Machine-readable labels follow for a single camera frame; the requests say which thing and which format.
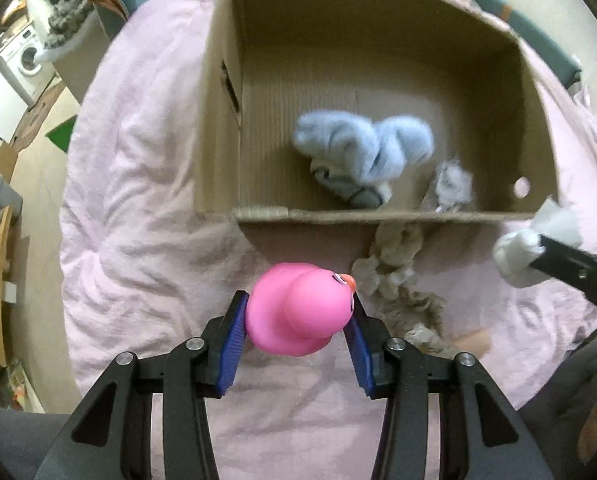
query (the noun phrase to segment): brown rug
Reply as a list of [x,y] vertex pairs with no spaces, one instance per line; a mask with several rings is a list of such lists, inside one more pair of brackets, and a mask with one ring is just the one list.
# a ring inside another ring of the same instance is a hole
[[32,140],[34,140],[40,130],[40,126],[43,124],[45,118],[47,118],[58,96],[61,95],[64,89],[65,83],[62,81],[46,89],[34,105],[34,108],[25,112],[14,133],[12,147],[16,153],[20,153],[21,150],[24,150],[32,143]]

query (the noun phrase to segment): pink bedsheet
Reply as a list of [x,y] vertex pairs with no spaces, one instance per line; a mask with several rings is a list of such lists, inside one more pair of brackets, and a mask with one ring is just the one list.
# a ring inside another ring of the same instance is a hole
[[[72,135],[61,264],[70,357],[83,393],[116,354],[156,355],[198,335],[271,263],[292,258],[345,272],[367,254],[369,226],[241,230],[194,216],[190,168],[212,9],[213,0],[144,4],[110,46]],[[589,124],[536,54],[527,49],[527,56],[549,116],[563,201],[579,216],[584,248],[597,253],[597,147]],[[490,328],[493,348],[483,364],[520,406],[571,342],[597,327],[597,309],[561,283],[515,290],[501,280],[491,249],[517,227],[443,226],[426,239],[416,269],[421,290],[447,298],[451,336]],[[248,346],[233,388],[208,402],[219,472],[230,480],[369,478],[383,409],[356,385],[341,336],[307,358]],[[429,478],[437,453],[433,427]]]

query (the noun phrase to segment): washing machine door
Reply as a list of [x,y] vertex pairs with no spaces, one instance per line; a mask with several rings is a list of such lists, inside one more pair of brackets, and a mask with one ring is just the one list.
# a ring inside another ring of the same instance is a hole
[[42,65],[34,63],[34,56],[36,56],[37,50],[37,45],[33,43],[29,43],[21,49],[18,69],[25,77],[37,75],[42,68]]

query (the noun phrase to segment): round hole in box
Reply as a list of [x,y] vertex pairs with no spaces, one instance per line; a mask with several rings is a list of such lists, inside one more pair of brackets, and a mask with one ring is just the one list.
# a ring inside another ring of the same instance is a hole
[[514,183],[514,196],[516,198],[525,198],[530,194],[530,180],[522,176]]

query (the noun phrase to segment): silver rivet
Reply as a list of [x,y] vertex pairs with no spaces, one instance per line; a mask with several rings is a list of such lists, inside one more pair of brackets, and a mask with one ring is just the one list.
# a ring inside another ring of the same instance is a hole
[[122,354],[118,354],[116,356],[116,362],[121,366],[130,364],[133,359],[134,356],[131,354],[131,352],[123,352]]
[[200,337],[193,337],[191,339],[188,339],[185,343],[185,346],[187,346],[188,350],[200,350],[201,348],[203,348],[204,345],[205,341]]
[[387,340],[387,347],[390,350],[405,350],[405,340],[401,339],[400,337],[391,337]]
[[474,363],[477,362],[477,358],[474,357],[469,352],[461,352],[457,358],[459,359],[459,363],[464,366],[472,366]]

